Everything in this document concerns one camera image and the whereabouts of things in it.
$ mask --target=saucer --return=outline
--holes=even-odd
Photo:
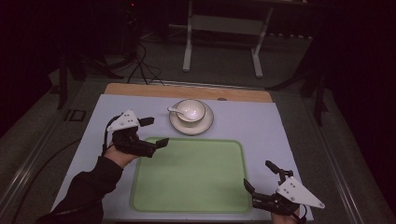
[[[171,121],[172,126],[179,132],[186,135],[196,135],[208,130],[213,123],[213,111],[207,104],[204,102],[201,103],[205,106],[206,111],[205,116],[202,119],[195,122],[186,122],[179,119],[176,112],[170,112],[169,120]]]

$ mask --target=table leg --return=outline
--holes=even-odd
[[[190,72],[191,64],[191,33],[192,33],[192,0],[189,1],[189,17],[187,19],[187,45],[184,53],[183,72]]]
[[[262,29],[260,31],[259,41],[256,45],[256,48],[251,50],[251,57],[253,59],[253,65],[254,65],[254,72],[256,73],[257,78],[262,78],[262,65],[260,64],[259,52],[260,52],[260,48],[262,47],[262,41],[265,38],[265,33],[267,31],[268,24],[270,22],[271,15],[272,15],[273,11],[274,11],[273,7],[270,7],[268,9],[265,21],[262,23]]]

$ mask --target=green tray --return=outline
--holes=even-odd
[[[139,159],[131,205],[138,212],[246,213],[245,177],[237,141],[171,138],[153,158]]]

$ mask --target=white ceramic spoon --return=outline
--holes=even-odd
[[[173,107],[168,107],[168,111],[177,112],[179,114],[182,114],[186,119],[189,119],[192,121],[198,120],[198,115],[195,113],[195,111],[181,111],[181,110],[178,110]]]

